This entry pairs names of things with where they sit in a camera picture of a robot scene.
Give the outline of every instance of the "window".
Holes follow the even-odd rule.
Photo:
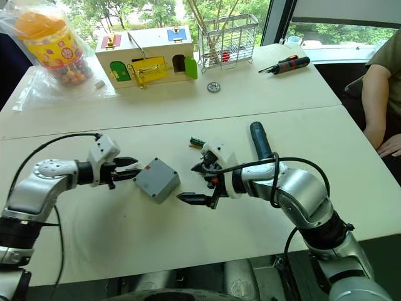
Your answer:
[[[63,6],[78,35],[92,48],[112,31],[188,25],[197,44],[197,23],[187,0],[56,0]],[[259,20],[256,46],[262,40],[270,0],[197,0],[204,20],[249,13]]]
[[[299,44],[315,63],[364,62],[397,31],[395,28],[290,22],[286,44]]]

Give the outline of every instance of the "white table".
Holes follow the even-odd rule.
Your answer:
[[[310,64],[280,75],[258,73],[289,55],[305,56],[301,48],[269,45],[255,48],[253,64],[240,62],[235,69],[199,72],[197,80],[119,89],[116,98],[74,105],[12,111],[33,74],[31,68],[0,113],[0,139],[168,124],[329,107],[340,101]],[[209,82],[221,91],[210,93]]]
[[[401,188],[342,106],[262,114],[229,119],[105,130],[119,144],[121,156],[143,165],[159,157],[180,175],[180,188],[163,204],[154,203],[132,181],[106,186],[80,186],[62,194],[66,266],[61,282],[78,282],[181,268],[206,263],[281,253],[293,225],[278,209],[261,199],[222,198],[216,210],[189,206],[175,195],[181,191],[211,193],[203,178],[190,171],[199,161],[188,147],[191,136],[229,142],[239,162],[256,159],[249,124],[260,121],[272,149],[319,164],[331,183],[331,200],[358,240],[401,232]],[[54,138],[0,141],[0,199],[19,163],[38,145]],[[28,164],[45,158],[84,161],[90,138],[60,141]],[[302,164],[290,164],[310,170]],[[54,282],[59,269],[60,242],[56,228],[42,230],[28,270],[32,285]],[[304,249],[296,235],[290,250]]]

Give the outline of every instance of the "wooden toy house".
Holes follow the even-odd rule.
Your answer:
[[[96,56],[115,88],[197,78],[188,26],[124,31],[99,39]]]

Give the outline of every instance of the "gray plastic box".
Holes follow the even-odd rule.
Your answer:
[[[159,158],[149,163],[134,179],[147,195],[161,204],[179,186],[180,177]]]

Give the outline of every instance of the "red object in basket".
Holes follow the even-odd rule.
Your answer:
[[[223,54],[222,54],[222,61],[223,61],[223,63],[225,63],[225,62],[227,62],[227,61],[229,61],[230,60],[230,52],[228,52],[228,51],[223,51]]]

